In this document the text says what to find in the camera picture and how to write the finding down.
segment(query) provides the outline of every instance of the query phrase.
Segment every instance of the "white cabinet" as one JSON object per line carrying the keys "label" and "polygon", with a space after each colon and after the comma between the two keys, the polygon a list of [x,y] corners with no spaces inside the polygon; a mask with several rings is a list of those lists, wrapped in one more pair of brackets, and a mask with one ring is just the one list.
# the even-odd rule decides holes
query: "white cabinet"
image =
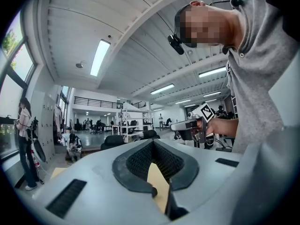
{"label": "white cabinet", "polygon": [[44,92],[34,91],[31,98],[31,113],[38,120],[38,140],[45,153],[46,162],[39,161],[46,169],[55,156],[53,142],[53,113],[55,101]]}

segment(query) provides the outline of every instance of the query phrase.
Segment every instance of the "ceiling light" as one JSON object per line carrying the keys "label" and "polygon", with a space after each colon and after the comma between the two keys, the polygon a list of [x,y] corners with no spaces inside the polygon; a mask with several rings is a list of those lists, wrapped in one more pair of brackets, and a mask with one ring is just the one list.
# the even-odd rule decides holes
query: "ceiling light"
{"label": "ceiling light", "polygon": [[203,97],[208,97],[208,96],[212,96],[212,95],[216,95],[216,94],[220,94],[221,92],[214,92],[211,94],[207,94],[207,95],[203,95]]}
{"label": "ceiling light", "polygon": [[220,73],[220,72],[224,72],[224,71],[226,71],[226,67],[221,67],[221,68],[217,68],[217,69],[205,72],[205,73],[200,73],[199,77],[205,77],[205,76],[208,76],[208,75],[212,75],[212,74]]}
{"label": "ceiling light", "polygon": [[78,68],[83,68],[83,65],[81,63],[76,63],[75,66]]}
{"label": "ceiling light", "polygon": [[177,103],[175,103],[175,104],[186,103],[186,102],[189,102],[189,101],[190,101],[190,99],[189,99],[189,100],[185,100],[185,101],[181,101],[181,102],[177,102]]}
{"label": "ceiling light", "polygon": [[110,46],[110,43],[108,43],[104,40],[100,41],[97,51],[96,51],[96,54],[95,54],[95,57],[94,57],[94,60],[93,60],[92,68],[90,70],[91,75],[93,75],[93,76],[98,75],[101,63],[103,61],[103,58],[104,58],[109,46]]}
{"label": "ceiling light", "polygon": [[157,94],[157,93],[159,93],[159,92],[162,92],[162,91],[164,91],[164,90],[167,90],[167,89],[170,89],[170,88],[173,88],[173,87],[174,87],[174,84],[170,84],[170,85],[168,85],[168,86],[165,86],[165,87],[163,87],[163,88],[160,88],[160,89],[157,89],[157,90],[151,92],[151,94]]}
{"label": "ceiling light", "polygon": [[208,103],[208,102],[212,102],[212,101],[216,101],[216,99],[213,99],[213,100],[206,101],[206,103]]}

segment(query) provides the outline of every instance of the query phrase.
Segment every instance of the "black slot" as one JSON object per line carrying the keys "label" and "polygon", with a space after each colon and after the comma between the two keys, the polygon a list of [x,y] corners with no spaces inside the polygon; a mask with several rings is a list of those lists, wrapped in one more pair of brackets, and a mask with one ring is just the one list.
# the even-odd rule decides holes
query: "black slot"
{"label": "black slot", "polygon": [[65,189],[46,207],[48,211],[60,218],[64,218],[76,198],[87,182],[74,179]]}
{"label": "black slot", "polygon": [[239,165],[239,162],[228,160],[228,159],[225,159],[225,158],[218,158],[216,160],[216,162],[224,164],[224,165],[228,165],[228,166],[231,166],[231,167],[237,167]]}

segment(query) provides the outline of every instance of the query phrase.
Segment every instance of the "window frame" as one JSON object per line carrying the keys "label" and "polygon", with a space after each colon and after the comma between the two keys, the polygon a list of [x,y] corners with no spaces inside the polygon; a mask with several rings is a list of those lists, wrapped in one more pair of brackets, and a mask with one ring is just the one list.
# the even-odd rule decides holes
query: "window frame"
{"label": "window frame", "polygon": [[[0,92],[1,92],[4,80],[5,80],[5,77],[6,77],[6,75],[8,75],[15,83],[17,83],[23,89],[22,96],[21,96],[23,98],[26,96],[28,85],[31,81],[31,78],[32,78],[32,75],[33,75],[35,69],[38,66],[38,64],[35,62],[32,52],[29,48],[28,37],[25,35],[25,32],[24,32],[25,29],[24,29],[24,10],[23,10],[23,8],[21,8],[21,11],[20,11],[20,26],[21,26],[21,32],[22,32],[23,38],[19,41],[18,45],[14,48],[14,50],[11,52],[11,54],[7,57],[7,61],[4,64],[2,74],[0,75]],[[25,81],[11,67],[11,63],[12,63],[13,59],[15,58],[15,56],[17,55],[17,53],[19,52],[19,50],[21,49],[21,47],[23,45],[25,45],[28,55],[32,62],[32,65],[26,75]],[[19,153],[19,148],[16,151],[13,151],[3,157],[0,157],[0,159],[3,162],[18,153]]]}

